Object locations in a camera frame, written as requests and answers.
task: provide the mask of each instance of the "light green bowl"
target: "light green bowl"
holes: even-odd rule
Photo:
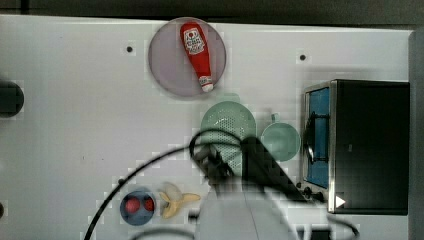
[[[291,125],[281,123],[278,114],[272,115],[272,122],[262,133],[262,144],[276,161],[288,161],[299,152],[299,133]]]
[[[239,103],[240,100],[235,94],[232,95],[231,100],[228,100],[228,97],[226,99],[226,101],[215,104],[205,113],[200,130],[217,128],[231,132],[241,139],[247,136],[256,136],[256,121],[249,109]],[[207,133],[201,138],[201,141],[237,143],[223,133]],[[216,145],[215,147],[221,153],[223,161],[228,163],[236,175],[241,176],[241,151],[230,146]]]

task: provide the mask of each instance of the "black cable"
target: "black cable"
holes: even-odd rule
[[[131,238],[131,240],[138,240],[140,238],[156,235],[156,234],[174,234],[174,235],[180,235],[184,237],[188,237],[189,239],[194,239],[194,233],[183,230],[183,229],[173,229],[173,228],[153,228],[145,230],[141,233],[138,233],[134,237]]]
[[[201,131],[198,134],[195,135],[196,139],[198,136],[200,136],[201,134],[205,133],[205,132],[210,132],[210,131],[219,131],[222,133],[226,133],[228,135],[234,135],[232,133],[228,133],[226,131],[223,130],[205,130],[205,131]],[[230,146],[234,146],[234,147],[240,147],[240,145],[234,144],[234,143],[225,143],[225,142],[206,142],[206,143],[201,143],[201,144],[191,144],[189,146],[185,146],[185,147],[180,147],[180,148],[176,148],[174,150],[170,150],[158,157],[153,158],[152,160],[146,162],[145,164],[139,166],[138,168],[136,168],[131,174],[129,174],[125,179],[119,181],[119,184],[112,190],[112,192],[107,196],[107,198],[103,201],[102,205],[99,207],[99,209],[97,210],[96,214],[94,215],[93,219],[91,220],[90,226],[87,229],[87,232],[85,234],[84,240],[89,240],[91,238],[91,235],[93,234],[94,228],[96,227],[97,222],[99,221],[103,211],[106,209],[107,205],[109,204],[109,202],[112,200],[112,198],[119,192],[119,190],[121,190],[121,188],[129,181],[131,180],[135,175],[137,175],[137,173],[139,173],[141,170],[145,169],[146,167],[152,165],[153,163],[163,159],[164,157],[167,157],[169,155],[181,152],[186,150],[187,148],[193,148],[193,152],[194,152],[194,148],[195,147],[199,147],[199,146],[204,146],[204,145],[209,145],[209,144],[224,144],[224,145],[230,145]]]
[[[349,238],[349,239],[357,239],[359,237],[359,231],[352,223],[349,223],[349,222],[341,220],[341,219],[337,219],[337,218],[332,217],[330,215],[327,215],[327,219],[330,222],[340,224],[340,225],[343,225],[345,227],[350,228],[352,230],[354,236],[352,238]]]

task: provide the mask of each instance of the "plate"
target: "plate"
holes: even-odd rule
[[[224,73],[226,64],[224,42],[219,33],[208,23],[197,18],[183,17],[171,20],[162,26],[150,43],[148,54],[150,70],[162,88],[181,97],[193,97],[204,93],[180,39],[180,28],[189,21],[198,23],[205,34],[214,85]]]

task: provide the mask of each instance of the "red ketchup bottle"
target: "red ketchup bottle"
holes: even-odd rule
[[[180,28],[180,37],[191,65],[196,71],[200,86],[204,92],[212,91],[208,43],[202,28],[195,22],[187,22]]]

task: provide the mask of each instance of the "white surface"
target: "white surface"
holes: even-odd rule
[[[212,94],[182,100],[154,83],[146,61],[163,23],[0,16],[0,78],[25,93],[24,112],[0,121],[0,201],[7,207],[0,239],[79,239],[119,176],[187,143],[219,92],[238,93],[261,134],[273,112],[299,130],[305,87],[334,78],[408,78],[409,31],[213,24],[227,48],[223,79]],[[294,181],[298,160],[282,164]],[[208,191],[188,154],[155,165],[129,187],[156,191],[163,181],[183,192]],[[128,239],[143,229],[117,224],[117,204],[106,210],[97,239]],[[198,204],[149,226],[194,230],[184,222]],[[342,217],[363,239],[408,236],[406,216]]]

